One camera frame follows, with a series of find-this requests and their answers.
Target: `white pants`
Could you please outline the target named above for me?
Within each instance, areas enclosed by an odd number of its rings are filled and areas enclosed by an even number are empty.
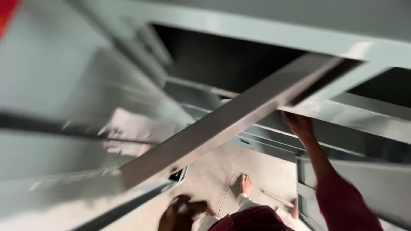
[[[255,206],[261,206],[260,204],[252,201],[245,193],[240,193],[237,197],[237,203],[240,207],[238,212],[243,211],[246,208],[251,208]],[[197,231],[207,231],[214,223],[220,220],[219,216],[205,216],[200,220],[200,226]]]

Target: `concrete floor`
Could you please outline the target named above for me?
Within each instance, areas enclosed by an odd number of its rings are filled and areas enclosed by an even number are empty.
[[[286,211],[288,209],[262,193],[266,189],[289,201],[297,197],[297,173],[294,163],[284,161],[266,154],[243,148],[238,145],[224,143],[213,151],[192,163],[184,183],[146,203],[134,211],[106,227],[106,231],[155,231],[158,221],[169,205],[171,199],[181,193],[191,194],[195,199],[205,199],[213,206],[219,216],[237,212],[236,197],[239,193],[242,174],[248,174],[253,180],[250,198],[257,203],[269,205],[277,209],[285,224],[296,231],[307,230],[299,221],[295,222]],[[196,231],[198,221],[192,230]]]

